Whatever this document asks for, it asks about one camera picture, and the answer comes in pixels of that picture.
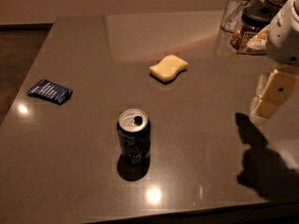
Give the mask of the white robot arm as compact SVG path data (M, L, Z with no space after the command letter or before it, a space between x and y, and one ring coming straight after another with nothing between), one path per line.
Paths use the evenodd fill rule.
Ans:
M250 105L249 119L262 125L299 90L299 0L288 0L247 47L264 49L277 63L271 72L261 74Z

